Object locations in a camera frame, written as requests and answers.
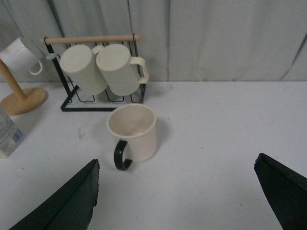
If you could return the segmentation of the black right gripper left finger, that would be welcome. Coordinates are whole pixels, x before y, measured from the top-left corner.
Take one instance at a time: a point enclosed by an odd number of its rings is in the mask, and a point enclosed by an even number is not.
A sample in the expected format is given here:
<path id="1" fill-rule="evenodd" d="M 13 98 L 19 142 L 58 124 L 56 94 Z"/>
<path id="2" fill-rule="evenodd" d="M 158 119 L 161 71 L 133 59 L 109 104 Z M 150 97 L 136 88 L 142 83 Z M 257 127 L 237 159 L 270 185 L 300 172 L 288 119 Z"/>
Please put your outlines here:
<path id="1" fill-rule="evenodd" d="M 12 230 L 86 230 L 97 204 L 99 161 L 92 160 Z"/>

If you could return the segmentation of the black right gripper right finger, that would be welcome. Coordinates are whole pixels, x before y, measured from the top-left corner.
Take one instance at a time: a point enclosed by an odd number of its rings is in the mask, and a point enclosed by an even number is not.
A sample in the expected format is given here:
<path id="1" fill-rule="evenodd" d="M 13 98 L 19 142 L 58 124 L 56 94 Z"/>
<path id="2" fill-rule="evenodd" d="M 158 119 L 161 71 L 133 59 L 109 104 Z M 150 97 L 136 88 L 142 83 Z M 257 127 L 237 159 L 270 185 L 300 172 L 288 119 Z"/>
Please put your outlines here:
<path id="1" fill-rule="evenodd" d="M 307 179 L 270 156 L 258 155 L 254 170 L 284 230 L 307 228 Z"/>

